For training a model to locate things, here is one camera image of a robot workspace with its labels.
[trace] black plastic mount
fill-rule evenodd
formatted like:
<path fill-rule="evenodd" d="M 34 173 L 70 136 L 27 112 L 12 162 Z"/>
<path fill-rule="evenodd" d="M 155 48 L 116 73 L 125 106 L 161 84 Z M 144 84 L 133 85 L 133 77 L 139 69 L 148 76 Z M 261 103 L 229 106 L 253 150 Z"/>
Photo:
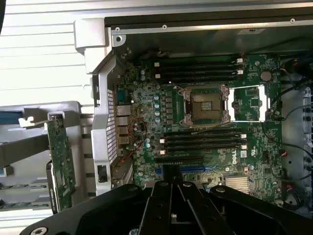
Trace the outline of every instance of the black plastic mount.
<path fill-rule="evenodd" d="M 312 221 L 226 186 L 207 193 L 183 181 L 178 165 L 164 165 L 163 180 L 142 190 L 128 184 L 53 215 L 21 232 L 30 235 L 307 234 Z"/>

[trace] motherboard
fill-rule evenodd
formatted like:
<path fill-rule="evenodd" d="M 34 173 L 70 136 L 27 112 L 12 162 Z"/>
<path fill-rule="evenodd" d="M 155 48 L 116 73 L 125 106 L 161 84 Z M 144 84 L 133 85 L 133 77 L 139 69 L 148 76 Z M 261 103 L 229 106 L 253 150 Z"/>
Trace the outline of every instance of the motherboard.
<path fill-rule="evenodd" d="M 270 103 L 281 90 L 279 65 L 274 55 L 129 63 L 114 97 L 118 148 L 133 158 L 134 182 L 160 180 L 171 164 L 206 190 L 279 199 L 281 108 Z"/>

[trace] cpu socket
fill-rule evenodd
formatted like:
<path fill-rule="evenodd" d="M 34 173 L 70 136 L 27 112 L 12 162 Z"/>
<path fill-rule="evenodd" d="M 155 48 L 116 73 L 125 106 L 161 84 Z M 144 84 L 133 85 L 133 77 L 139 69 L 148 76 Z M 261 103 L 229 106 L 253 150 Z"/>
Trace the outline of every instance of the cpu socket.
<path fill-rule="evenodd" d="M 184 119 L 179 123 L 188 127 L 216 126 L 230 121 L 225 101 L 226 86 L 189 86 L 178 91 L 184 97 Z"/>

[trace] green circuit board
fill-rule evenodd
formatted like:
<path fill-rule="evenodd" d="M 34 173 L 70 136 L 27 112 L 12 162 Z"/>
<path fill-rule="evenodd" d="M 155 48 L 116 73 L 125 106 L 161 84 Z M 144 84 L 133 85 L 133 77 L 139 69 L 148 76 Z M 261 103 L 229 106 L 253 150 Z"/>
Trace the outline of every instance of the green circuit board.
<path fill-rule="evenodd" d="M 226 63 L 233 60 L 231 56 L 197 57 L 197 58 L 175 58 L 175 59 L 155 59 L 145 60 L 139 63 L 128 64 L 126 72 L 121 77 L 121 82 L 115 85 L 115 101 L 117 105 L 130 105 L 131 115 L 129 120 L 142 118 L 147 126 L 147 139 L 143 146 L 133 154 L 134 161 L 134 181 L 140 186 L 151 180 L 160 180 L 160 169 L 162 164 L 179 164 L 182 168 L 183 176 L 188 181 L 198 181 L 206 189 L 215 185 L 229 185 L 232 180 L 247 181 L 248 193 L 260 199 L 274 203 L 275 199 L 281 197 L 281 182 L 277 181 L 274 174 L 281 171 L 281 160 L 279 150 L 281 145 L 272 142 L 264 135 L 261 123 L 253 122 L 258 120 L 260 115 L 259 91 L 258 86 L 265 87 L 265 94 L 272 100 L 281 90 L 280 73 L 277 70 L 280 65 L 278 56 L 273 55 L 246 55 L 241 63 L 242 74 L 239 79 L 227 82 L 201 82 L 196 79 L 187 80 L 186 83 L 178 84 L 180 74 L 174 71 L 173 80 L 165 82 L 163 74 L 159 75 L 156 68 L 162 66 L 181 64 L 182 67 L 187 63 L 198 65 L 207 63 Z M 271 72 L 271 79 L 264 81 L 260 78 L 263 71 Z M 217 142 L 210 142 L 201 149 L 190 149 L 188 146 L 188 135 L 182 141 L 187 141 L 185 147 L 180 146 L 178 151 L 166 151 L 161 154 L 164 146 L 160 139 L 164 136 L 171 136 L 175 133 L 196 132 L 216 125 L 220 120 L 211 118 L 203 119 L 200 115 L 198 120 L 193 120 L 194 125 L 203 125 L 190 128 L 182 125 L 186 113 L 186 103 L 184 95 L 181 93 L 187 88 L 191 89 L 194 99 L 203 98 L 219 91 L 219 86 L 225 85 L 235 89 L 234 110 L 236 120 L 246 122 L 226 122 L 216 128 L 216 131 L 238 131 L 238 135 L 232 140 L 241 141 L 240 146 L 217 148 Z M 213 109 L 212 102 L 202 102 L 200 109 Z M 281 116 L 279 105 L 271 107 L 272 112 L 267 116 L 267 120 L 274 120 Z M 279 121 L 265 122 L 267 135 L 281 142 L 282 126 Z M 141 133 L 135 133 L 139 139 L 145 135 L 144 126 Z M 131 151 L 134 149 L 134 141 L 129 139 L 129 144 L 120 145 L 123 149 Z M 188 157 L 203 156 L 203 159 L 195 158 L 192 161 L 173 161 L 157 163 L 157 158 L 167 157 Z"/>
<path fill-rule="evenodd" d="M 72 206 L 75 191 L 75 173 L 71 145 L 62 119 L 47 122 L 50 158 L 53 164 L 56 199 L 59 210 Z"/>

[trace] red wire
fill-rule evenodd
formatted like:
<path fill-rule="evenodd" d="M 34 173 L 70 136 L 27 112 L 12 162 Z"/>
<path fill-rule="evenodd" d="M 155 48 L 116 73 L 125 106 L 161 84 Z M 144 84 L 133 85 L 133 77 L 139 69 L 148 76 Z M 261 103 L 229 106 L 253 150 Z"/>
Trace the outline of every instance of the red wire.
<path fill-rule="evenodd" d="M 139 117 L 139 118 L 138 118 L 138 117 L 135 117 L 135 118 L 131 121 L 131 123 L 128 125 L 128 135 L 129 135 L 132 139 L 137 140 L 135 137 L 133 137 L 133 136 L 130 134 L 130 126 L 131 126 L 132 122 L 133 122 L 134 120 L 137 120 L 137 119 L 140 120 L 141 122 L 143 122 L 143 125 L 145 126 L 145 129 L 146 129 L 145 137 L 144 137 L 143 140 L 141 141 L 140 145 L 138 145 L 137 148 L 136 148 L 134 151 L 132 151 L 127 157 L 122 158 L 122 159 L 114 166 L 114 168 L 117 167 L 120 163 L 124 162 L 126 159 L 130 158 L 130 157 L 134 154 L 134 152 L 136 152 L 136 151 L 142 146 L 142 144 L 145 142 L 145 140 L 146 140 L 146 138 L 147 138 L 147 136 L 148 136 L 148 127 L 147 127 L 147 123 L 146 123 L 142 118 L 140 118 L 140 117 Z"/>

